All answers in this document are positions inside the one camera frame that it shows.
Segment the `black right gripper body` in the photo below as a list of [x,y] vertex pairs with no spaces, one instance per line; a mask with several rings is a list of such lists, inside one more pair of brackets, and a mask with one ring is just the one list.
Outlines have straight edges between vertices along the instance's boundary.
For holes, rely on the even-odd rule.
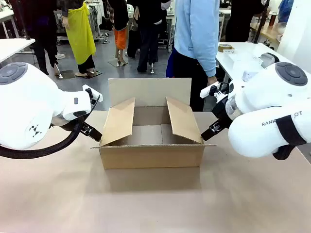
[[228,116],[225,106],[228,101],[228,97],[219,101],[212,109],[212,113],[217,118],[217,121],[211,125],[212,129],[228,129],[233,120]]

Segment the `brown cardboard box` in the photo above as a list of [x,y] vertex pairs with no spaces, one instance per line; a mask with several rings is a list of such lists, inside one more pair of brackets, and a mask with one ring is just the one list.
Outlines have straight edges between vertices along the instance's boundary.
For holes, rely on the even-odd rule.
[[190,78],[109,79],[99,152],[106,169],[199,167],[204,143]]

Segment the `person's left forearm blue sleeve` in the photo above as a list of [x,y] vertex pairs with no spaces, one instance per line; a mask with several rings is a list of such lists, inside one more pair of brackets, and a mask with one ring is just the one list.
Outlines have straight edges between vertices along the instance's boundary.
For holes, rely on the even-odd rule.
[[208,77],[216,74],[216,55],[218,42],[201,49],[200,64]]

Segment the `clear plastic box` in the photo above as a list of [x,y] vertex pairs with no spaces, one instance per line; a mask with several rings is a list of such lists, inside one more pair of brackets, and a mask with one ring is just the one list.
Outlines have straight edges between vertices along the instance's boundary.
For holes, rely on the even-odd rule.
[[225,63],[234,71],[260,70],[262,60],[254,54],[241,50],[224,50]]

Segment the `white power adapter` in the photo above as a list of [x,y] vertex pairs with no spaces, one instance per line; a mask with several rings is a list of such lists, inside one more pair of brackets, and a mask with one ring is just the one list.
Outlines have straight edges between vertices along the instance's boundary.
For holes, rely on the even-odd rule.
[[254,75],[256,75],[257,72],[256,71],[252,71],[252,70],[245,70],[243,72],[243,75],[242,75],[242,80],[244,82],[248,82]]

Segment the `white side table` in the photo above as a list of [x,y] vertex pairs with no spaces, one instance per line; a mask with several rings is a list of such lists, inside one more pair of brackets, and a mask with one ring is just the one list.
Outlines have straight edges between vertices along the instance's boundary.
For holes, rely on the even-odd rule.
[[281,62],[289,60],[279,53],[273,51],[262,43],[253,44],[249,42],[219,43],[224,49],[218,52],[216,60],[219,66],[225,71],[224,81],[231,80],[248,81],[264,68],[260,57],[265,53],[276,56]]

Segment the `dark square stand base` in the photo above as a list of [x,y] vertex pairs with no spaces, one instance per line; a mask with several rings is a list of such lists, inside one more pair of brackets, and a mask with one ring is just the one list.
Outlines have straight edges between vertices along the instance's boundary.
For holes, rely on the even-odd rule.
[[61,79],[61,80],[72,79],[74,77],[75,77],[75,74],[73,70],[63,70],[63,71],[60,71],[59,75],[56,75],[56,78]]

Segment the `person in light blue hoodie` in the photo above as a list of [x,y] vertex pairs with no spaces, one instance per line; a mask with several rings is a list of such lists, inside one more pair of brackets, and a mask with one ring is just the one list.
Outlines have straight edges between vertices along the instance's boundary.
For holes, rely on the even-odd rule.
[[168,59],[166,76],[191,78],[190,107],[201,112],[200,97],[208,86],[208,76],[200,64],[201,49],[218,42],[219,0],[176,0],[174,45]]

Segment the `mannequin in yellow apron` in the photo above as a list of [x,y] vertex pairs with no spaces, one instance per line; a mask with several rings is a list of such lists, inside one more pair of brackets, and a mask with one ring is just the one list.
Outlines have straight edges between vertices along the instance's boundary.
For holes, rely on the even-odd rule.
[[58,0],[63,25],[78,66],[77,77],[90,78],[97,70],[93,61],[96,46],[84,0]]

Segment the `wooden workbench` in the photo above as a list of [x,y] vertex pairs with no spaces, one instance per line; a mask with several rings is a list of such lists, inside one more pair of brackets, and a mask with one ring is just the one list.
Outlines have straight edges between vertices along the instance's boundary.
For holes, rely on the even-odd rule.
[[[254,22],[250,24],[250,37],[251,41],[253,42],[258,32],[258,28],[259,23]],[[269,22],[266,22],[260,31],[258,42],[259,43],[267,42],[278,46],[280,44],[280,33],[278,31],[278,23],[275,23],[273,26],[270,26]]]

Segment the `person in black clothes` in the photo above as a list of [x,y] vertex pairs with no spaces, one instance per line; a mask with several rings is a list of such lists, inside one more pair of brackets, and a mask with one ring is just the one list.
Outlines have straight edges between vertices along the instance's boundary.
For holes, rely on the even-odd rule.
[[232,0],[231,14],[225,30],[225,41],[246,42],[253,16],[264,10],[261,0]]

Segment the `mannequin in orange skirt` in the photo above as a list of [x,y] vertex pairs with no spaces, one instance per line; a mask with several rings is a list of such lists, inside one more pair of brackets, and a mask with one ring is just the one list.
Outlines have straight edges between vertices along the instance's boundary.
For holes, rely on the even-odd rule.
[[123,51],[126,49],[128,11],[126,0],[107,0],[109,18],[113,25],[114,41],[116,46],[115,58],[117,66],[124,66],[127,62],[123,58]]

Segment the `dark clothed figure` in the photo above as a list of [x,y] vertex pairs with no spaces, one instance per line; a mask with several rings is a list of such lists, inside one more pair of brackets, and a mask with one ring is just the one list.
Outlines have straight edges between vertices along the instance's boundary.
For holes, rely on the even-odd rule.
[[57,0],[24,0],[24,20],[26,32],[35,39],[33,49],[39,69],[48,75],[46,57],[48,55],[54,75],[59,76],[57,61],[57,25],[54,11],[57,10]]

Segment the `large white table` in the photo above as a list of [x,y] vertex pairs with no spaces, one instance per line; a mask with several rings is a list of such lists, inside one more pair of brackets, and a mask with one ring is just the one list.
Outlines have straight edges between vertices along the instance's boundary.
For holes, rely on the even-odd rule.
[[0,63],[34,42],[35,39],[25,38],[0,39]]

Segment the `mannequin in black clothes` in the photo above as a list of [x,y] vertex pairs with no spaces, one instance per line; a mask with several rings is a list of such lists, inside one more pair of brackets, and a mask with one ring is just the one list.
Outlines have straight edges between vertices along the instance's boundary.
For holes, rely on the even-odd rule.
[[133,18],[138,23],[141,37],[140,55],[137,71],[145,73],[147,65],[157,59],[158,37],[164,13],[172,0],[127,0],[134,8]]

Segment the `blue garment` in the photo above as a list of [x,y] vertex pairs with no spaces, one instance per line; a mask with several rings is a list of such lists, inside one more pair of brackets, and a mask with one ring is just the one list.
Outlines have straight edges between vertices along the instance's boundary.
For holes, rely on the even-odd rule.
[[292,10],[292,6],[293,6],[294,0],[282,0],[278,9],[278,21],[280,23],[287,23],[291,10]]

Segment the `small white workbench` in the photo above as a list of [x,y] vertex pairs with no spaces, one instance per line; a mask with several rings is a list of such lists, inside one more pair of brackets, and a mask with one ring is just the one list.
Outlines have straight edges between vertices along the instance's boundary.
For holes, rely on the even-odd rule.
[[2,23],[6,38],[9,39],[8,31],[5,26],[5,22],[7,21],[11,21],[16,38],[20,38],[14,21],[14,11],[8,7],[4,7],[2,10],[0,10],[0,23]]

